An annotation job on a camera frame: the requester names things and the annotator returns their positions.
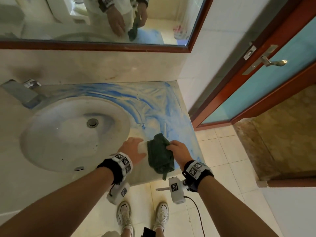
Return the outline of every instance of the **brass lever handle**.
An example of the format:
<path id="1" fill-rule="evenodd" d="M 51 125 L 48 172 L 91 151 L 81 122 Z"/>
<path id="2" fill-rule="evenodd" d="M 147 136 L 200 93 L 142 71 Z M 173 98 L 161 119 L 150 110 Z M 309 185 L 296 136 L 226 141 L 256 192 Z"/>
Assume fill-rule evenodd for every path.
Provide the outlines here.
<path id="1" fill-rule="evenodd" d="M 265 55 L 261 57 L 261 60 L 265 66 L 284 66 L 288 62 L 287 60 L 271 62 Z"/>

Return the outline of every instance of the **faucet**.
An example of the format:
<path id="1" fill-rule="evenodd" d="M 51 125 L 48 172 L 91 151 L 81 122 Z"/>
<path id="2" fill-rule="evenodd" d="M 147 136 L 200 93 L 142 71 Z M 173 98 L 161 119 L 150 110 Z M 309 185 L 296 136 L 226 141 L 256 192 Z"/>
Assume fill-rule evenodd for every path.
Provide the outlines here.
<path id="1" fill-rule="evenodd" d="M 0 85 L 0 87 L 19 100 L 21 104 L 28 109 L 33 109 L 46 98 L 44 95 L 38 94 L 33 90 L 35 87 L 39 86 L 41 86 L 41 84 L 33 79 L 29 79 L 23 84 L 10 79 Z"/>

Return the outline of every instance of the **white oval sink basin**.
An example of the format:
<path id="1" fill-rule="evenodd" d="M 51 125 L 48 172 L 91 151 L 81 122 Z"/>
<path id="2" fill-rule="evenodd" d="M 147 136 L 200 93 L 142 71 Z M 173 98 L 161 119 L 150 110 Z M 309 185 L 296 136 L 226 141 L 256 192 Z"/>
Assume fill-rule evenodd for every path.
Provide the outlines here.
<path id="1" fill-rule="evenodd" d="M 94 169 L 127 139 L 128 114 L 95 97 L 59 100 L 38 111 L 20 136 L 25 158 L 58 172 Z"/>

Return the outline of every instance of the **white sneaker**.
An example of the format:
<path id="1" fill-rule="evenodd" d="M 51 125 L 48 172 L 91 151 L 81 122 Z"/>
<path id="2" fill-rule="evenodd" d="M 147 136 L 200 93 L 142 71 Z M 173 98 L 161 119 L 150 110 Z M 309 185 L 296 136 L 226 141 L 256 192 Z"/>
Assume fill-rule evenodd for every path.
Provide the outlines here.
<path id="1" fill-rule="evenodd" d="M 163 232 L 165 232 L 165 225 L 167 224 L 169 219 L 169 207 L 166 202 L 159 203 L 156 210 L 156 222 L 154 225 L 154 231 L 156 228 L 161 228 Z"/>
<path id="2" fill-rule="evenodd" d="M 121 233 L 125 228 L 127 228 L 131 231 L 131 237 L 133 237 L 134 228 L 132 225 L 131 214 L 132 211 L 129 203 L 127 203 L 126 201 L 120 203 L 120 205 L 118 206 L 118 210 L 116 212 L 116 220 L 119 226 L 122 228 Z"/>

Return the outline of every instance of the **dark green cloth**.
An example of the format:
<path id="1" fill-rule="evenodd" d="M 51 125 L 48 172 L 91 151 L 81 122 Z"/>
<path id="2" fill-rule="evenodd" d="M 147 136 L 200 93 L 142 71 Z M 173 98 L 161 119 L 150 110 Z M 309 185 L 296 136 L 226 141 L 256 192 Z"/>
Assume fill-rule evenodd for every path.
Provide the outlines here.
<path id="1" fill-rule="evenodd" d="M 154 136 L 154 139 L 147 142 L 148 162 L 158 174 L 162 174 L 162 179 L 167 179 L 167 174 L 174 171 L 174 157 L 166 146 L 170 142 L 164 137 L 162 133 Z"/>
<path id="2" fill-rule="evenodd" d="M 140 23 L 140 17 L 137 16 L 137 11 L 135 11 L 135 15 L 136 15 L 136 17 L 134 19 L 133 27 L 127 33 L 130 41 L 134 41 L 136 39 L 137 29 L 138 29 L 139 23 Z"/>

